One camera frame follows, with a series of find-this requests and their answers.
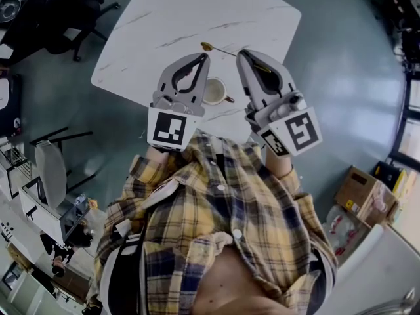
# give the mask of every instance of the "hair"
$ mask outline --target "hair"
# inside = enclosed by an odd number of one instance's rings
[[[64,276],[64,268],[59,267],[59,266],[53,266],[52,273],[54,273],[54,275],[57,278],[62,278]]]

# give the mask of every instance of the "skin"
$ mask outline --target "skin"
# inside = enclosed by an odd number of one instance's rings
[[[162,165],[168,153],[149,147],[146,158]],[[267,168],[281,178],[292,170],[290,158],[278,159],[268,149]],[[232,246],[225,247],[199,283],[192,315],[295,315],[280,303],[269,299],[256,283],[240,254]]]

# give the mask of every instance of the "mug handle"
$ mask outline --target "mug handle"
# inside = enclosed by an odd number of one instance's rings
[[[225,101],[227,102],[235,102],[235,100],[232,97],[226,96]]]

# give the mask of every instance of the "white desk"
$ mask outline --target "white desk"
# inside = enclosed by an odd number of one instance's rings
[[[166,66],[203,51],[202,41],[231,53],[254,49],[283,62],[300,18],[282,0],[131,0],[102,51],[92,84],[149,106]],[[244,119],[249,99],[235,58],[217,51],[209,56],[209,77],[221,78],[235,103],[203,105],[200,128],[245,142],[251,132]]]

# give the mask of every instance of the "person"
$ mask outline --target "person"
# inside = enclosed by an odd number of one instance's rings
[[[67,231],[71,228],[71,226],[67,225],[65,227]],[[70,262],[77,249],[90,247],[92,241],[92,236],[85,233],[85,228],[82,224],[78,224],[74,228],[64,245],[53,240],[44,232],[41,233],[40,238],[45,251],[52,259],[52,273],[58,278],[64,276],[66,265]]]
[[[107,214],[95,275],[110,315],[111,288],[125,285],[113,285],[111,258],[135,234],[144,269],[126,266],[121,278],[140,277],[135,314],[313,314],[335,279],[337,259],[291,159],[268,149],[264,165],[255,142],[197,130],[183,152],[149,147]]]

